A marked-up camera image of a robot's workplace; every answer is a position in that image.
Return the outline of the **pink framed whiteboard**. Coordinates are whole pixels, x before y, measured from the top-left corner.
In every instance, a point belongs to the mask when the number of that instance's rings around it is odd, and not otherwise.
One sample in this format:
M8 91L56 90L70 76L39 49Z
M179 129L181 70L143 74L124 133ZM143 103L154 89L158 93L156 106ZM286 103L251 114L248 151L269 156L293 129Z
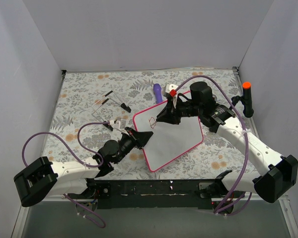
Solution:
M182 118L179 125L155 122L167 101L151 106L133 116L136 131L152 131L143 148L147 166L156 172L203 142L203 131L197 117Z

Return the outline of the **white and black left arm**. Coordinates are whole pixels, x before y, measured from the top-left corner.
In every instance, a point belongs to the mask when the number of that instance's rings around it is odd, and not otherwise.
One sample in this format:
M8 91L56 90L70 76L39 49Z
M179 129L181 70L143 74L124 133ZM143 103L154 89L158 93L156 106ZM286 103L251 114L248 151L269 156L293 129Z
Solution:
M30 207L45 197L68 193L91 198L96 187L88 180L112 172L114 164L134 148L143 149L152 136L152 131L138 132L127 127L120 140L108 140L87 159L70 162L52 162L46 156L36 159L13 178L21 205Z

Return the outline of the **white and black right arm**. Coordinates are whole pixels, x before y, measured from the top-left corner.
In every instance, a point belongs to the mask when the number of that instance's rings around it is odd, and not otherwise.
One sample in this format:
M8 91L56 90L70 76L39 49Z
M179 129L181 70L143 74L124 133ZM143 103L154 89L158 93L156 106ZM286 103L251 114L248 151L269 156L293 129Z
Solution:
M226 107L216 102L210 86L199 81L190 85L191 97L184 101L184 94L178 89L167 91L167 104L157 115L157 122L179 125L182 118L198 117L200 122L239 150L257 170L258 176L248 178L244 170L235 174L224 172L207 189L215 190L220 197L232 191L258 194L263 200L274 203L297 181L298 160L293 155L283 156L268 147L246 125L240 114L233 108L238 101L244 105L244 115L252 117L254 110L251 101L251 86L243 88L243 96L235 96Z

